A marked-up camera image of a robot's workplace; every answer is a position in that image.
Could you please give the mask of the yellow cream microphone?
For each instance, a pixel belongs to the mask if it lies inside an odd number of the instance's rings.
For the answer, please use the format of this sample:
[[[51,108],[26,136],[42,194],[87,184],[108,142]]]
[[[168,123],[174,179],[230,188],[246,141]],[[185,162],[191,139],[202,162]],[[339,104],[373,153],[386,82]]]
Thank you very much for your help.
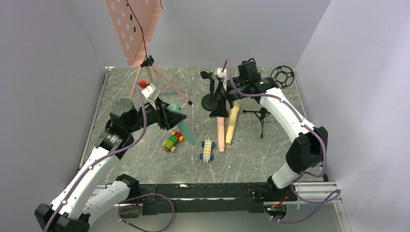
[[[237,121],[237,115],[240,110],[240,104],[238,102],[234,102],[233,108],[230,111],[229,121],[228,121],[228,128],[226,131],[225,143],[230,145],[233,140],[235,125]]]

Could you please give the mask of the teal green microphone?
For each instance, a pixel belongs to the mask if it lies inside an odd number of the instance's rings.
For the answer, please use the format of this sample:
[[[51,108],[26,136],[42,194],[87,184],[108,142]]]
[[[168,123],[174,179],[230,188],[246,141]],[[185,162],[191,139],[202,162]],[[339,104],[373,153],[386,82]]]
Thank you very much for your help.
[[[170,111],[176,112],[176,113],[181,113],[181,109],[175,105],[175,104],[170,104],[169,106],[167,106],[167,108]],[[180,122],[177,127],[179,128],[179,130],[181,131],[182,135],[184,136],[185,140],[191,144],[191,145],[195,145],[196,144],[196,139],[193,135],[192,130],[190,129],[190,127],[188,126],[188,124],[185,122],[185,120],[183,120],[182,122]]]

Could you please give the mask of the black round-base mic stand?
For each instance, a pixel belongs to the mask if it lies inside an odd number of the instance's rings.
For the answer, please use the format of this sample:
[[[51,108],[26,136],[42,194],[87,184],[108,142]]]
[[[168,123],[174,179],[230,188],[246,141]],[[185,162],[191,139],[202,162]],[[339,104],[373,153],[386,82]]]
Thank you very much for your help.
[[[218,85],[212,94],[206,94],[201,100],[203,109],[210,112],[209,117],[228,117],[226,90],[223,78],[217,78]]]

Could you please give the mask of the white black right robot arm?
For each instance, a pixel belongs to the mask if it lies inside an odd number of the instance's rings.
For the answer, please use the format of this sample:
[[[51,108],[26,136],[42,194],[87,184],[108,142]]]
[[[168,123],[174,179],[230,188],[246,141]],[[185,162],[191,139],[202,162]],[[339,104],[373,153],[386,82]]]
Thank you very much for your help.
[[[230,60],[213,72],[202,72],[203,79],[209,79],[215,106],[210,117],[228,117],[226,103],[232,109],[240,99],[252,98],[265,108],[283,127],[292,142],[282,167],[268,177],[267,182],[274,192],[282,192],[303,175],[323,177],[310,169],[327,165],[328,132],[324,127],[316,127],[304,118],[284,96],[278,82],[273,77],[262,77],[253,58],[244,60],[237,67],[239,76],[233,77]]]

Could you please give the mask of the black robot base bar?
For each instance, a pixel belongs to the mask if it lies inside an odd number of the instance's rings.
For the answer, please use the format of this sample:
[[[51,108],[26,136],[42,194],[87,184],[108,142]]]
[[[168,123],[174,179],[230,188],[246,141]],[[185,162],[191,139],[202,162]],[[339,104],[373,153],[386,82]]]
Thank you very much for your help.
[[[142,214],[247,211],[264,213],[264,208],[297,197],[289,187],[277,190],[267,182],[140,184],[138,191],[122,203],[142,205]]]

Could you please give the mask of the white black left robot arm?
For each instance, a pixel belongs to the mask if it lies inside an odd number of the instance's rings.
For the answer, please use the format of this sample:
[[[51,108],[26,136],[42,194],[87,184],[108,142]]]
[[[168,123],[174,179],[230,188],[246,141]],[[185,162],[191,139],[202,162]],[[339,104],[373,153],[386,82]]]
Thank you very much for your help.
[[[87,232],[115,204],[141,197],[139,181],[127,174],[94,195],[103,176],[140,141],[133,137],[134,132],[145,133],[148,126],[156,124],[163,130],[178,127],[188,136],[183,128],[187,116],[175,104],[164,102],[154,84],[136,81],[132,93],[138,94],[141,107],[136,108],[130,97],[117,100],[105,130],[74,179],[50,204],[36,208],[34,214],[44,232]]]

